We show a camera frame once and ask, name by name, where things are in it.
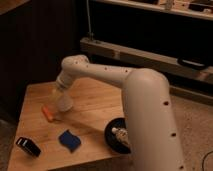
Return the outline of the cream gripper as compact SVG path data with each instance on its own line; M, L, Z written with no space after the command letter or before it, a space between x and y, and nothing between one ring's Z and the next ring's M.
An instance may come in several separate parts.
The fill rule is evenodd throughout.
M60 87L54 87L52 90L51 98L53 100L57 100L66 94L65 89L61 89Z

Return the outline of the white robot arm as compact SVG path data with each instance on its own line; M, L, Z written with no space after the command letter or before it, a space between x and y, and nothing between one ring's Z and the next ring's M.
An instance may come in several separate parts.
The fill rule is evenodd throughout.
M167 78L148 68L92 64L84 55L61 62L54 100L68 111L73 101L65 95L74 81L90 77L121 89L122 105L135 171L186 171Z

